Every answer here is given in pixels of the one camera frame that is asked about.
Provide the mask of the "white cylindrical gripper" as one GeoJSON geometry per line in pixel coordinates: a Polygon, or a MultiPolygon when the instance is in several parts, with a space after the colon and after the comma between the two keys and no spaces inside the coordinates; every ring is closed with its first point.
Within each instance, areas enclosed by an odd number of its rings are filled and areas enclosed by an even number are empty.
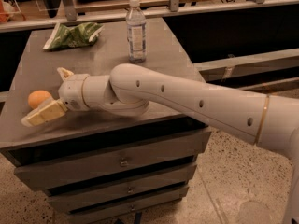
{"type": "Polygon", "coordinates": [[[58,119],[66,114],[67,108],[72,111],[88,111],[89,107],[83,99],[83,84],[88,74],[74,74],[63,67],[57,72],[63,83],[58,90],[60,99],[48,98],[36,109],[21,119],[21,124],[34,127],[58,119]]]}

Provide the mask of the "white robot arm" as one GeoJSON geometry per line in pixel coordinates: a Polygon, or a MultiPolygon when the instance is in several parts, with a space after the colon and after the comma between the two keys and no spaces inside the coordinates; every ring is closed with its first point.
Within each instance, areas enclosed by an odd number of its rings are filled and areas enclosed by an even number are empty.
{"type": "Polygon", "coordinates": [[[168,106],[249,144],[279,153],[293,163],[292,183],[283,224],[299,219],[299,100],[231,89],[172,77],[124,63],[108,75],[75,74],[57,69],[63,80],[57,100],[45,97],[21,123],[38,126],[69,110],[105,110],[139,116],[149,102],[168,106]]]}

